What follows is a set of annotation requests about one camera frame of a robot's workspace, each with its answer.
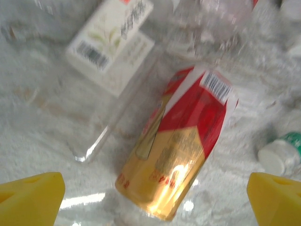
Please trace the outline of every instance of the green bottle label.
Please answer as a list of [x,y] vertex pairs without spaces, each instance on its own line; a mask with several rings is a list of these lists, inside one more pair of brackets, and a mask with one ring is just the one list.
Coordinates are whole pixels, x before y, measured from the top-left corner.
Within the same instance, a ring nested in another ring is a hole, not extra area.
[[294,146],[301,156],[301,133],[291,132],[284,135],[280,139],[285,140],[286,142]]

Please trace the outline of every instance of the white bottle cap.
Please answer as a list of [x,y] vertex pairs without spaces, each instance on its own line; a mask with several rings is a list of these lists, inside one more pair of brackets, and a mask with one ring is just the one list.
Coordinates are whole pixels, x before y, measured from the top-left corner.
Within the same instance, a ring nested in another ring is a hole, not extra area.
[[300,0],[284,0],[280,11],[282,15],[290,21],[301,21]]
[[258,152],[259,162],[267,173],[281,176],[285,172],[285,163],[283,159],[273,150],[264,147]]

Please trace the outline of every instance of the gold can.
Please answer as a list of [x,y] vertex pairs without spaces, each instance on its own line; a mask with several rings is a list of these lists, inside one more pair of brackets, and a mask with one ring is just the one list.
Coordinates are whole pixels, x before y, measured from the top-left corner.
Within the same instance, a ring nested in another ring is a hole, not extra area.
[[148,213],[171,221],[219,137],[227,111],[221,92],[225,99],[230,91],[218,73],[200,68],[178,72],[118,176],[116,189]]

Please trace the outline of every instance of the yellow plastic piece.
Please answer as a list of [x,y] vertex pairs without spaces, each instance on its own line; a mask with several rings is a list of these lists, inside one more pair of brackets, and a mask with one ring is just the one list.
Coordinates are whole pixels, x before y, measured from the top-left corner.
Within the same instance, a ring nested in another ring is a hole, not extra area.
[[53,226],[64,193],[56,172],[0,185],[0,226]]
[[259,226],[301,226],[301,182],[252,173],[247,193]]

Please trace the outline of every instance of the leaf illustration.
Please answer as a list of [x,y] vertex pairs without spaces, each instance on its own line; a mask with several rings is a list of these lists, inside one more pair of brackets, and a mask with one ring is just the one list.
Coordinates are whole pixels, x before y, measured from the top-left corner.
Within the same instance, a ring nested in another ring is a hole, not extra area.
[[112,40],[114,34],[117,32],[117,30],[118,30],[117,27],[115,27],[115,28],[110,32],[110,34],[109,34],[109,42],[111,42],[111,40]]
[[114,41],[115,48],[119,47],[120,42],[121,42],[121,38],[120,37]]
[[96,34],[96,33],[89,33],[88,34],[90,38],[96,40],[96,41],[100,41],[102,44],[106,45],[107,41],[105,40],[105,38],[103,38],[101,35]]

